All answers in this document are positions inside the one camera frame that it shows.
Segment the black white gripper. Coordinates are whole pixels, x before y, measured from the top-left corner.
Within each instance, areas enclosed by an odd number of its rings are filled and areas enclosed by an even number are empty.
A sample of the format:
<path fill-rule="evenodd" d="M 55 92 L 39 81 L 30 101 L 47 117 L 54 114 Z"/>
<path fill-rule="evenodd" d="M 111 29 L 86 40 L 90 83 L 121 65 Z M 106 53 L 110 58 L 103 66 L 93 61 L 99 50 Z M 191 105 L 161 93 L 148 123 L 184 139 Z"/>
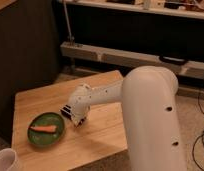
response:
<path fill-rule="evenodd" d="M 84 110 L 76 110 L 68 105 L 65 105 L 61 110 L 61 114 L 69 119 L 75 127 L 81 125 L 87 118 L 89 108 Z"/>

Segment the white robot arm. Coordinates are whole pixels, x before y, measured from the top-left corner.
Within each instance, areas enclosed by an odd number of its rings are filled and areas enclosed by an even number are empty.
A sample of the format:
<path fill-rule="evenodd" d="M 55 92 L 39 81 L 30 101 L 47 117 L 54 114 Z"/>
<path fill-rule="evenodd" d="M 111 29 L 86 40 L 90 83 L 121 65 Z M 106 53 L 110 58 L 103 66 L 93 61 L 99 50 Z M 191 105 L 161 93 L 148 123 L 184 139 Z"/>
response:
<path fill-rule="evenodd" d="M 176 75 L 143 66 L 107 86 L 78 86 L 61 113 L 79 126 L 92 105 L 119 102 L 133 171 L 187 171 L 176 110 Z"/>

